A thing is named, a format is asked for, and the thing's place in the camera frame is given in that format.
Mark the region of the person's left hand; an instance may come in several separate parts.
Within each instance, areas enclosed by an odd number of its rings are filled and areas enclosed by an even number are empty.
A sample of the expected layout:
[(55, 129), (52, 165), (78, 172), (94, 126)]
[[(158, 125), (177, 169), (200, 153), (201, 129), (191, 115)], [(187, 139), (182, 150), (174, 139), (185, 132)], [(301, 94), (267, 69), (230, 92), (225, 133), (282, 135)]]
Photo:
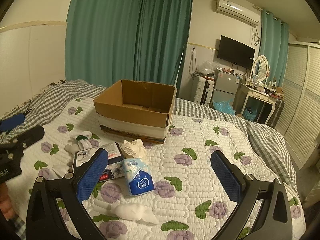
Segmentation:
[(0, 208), (4, 217), (9, 220), (15, 216), (15, 211), (8, 195), (8, 187), (6, 183), (0, 185)]

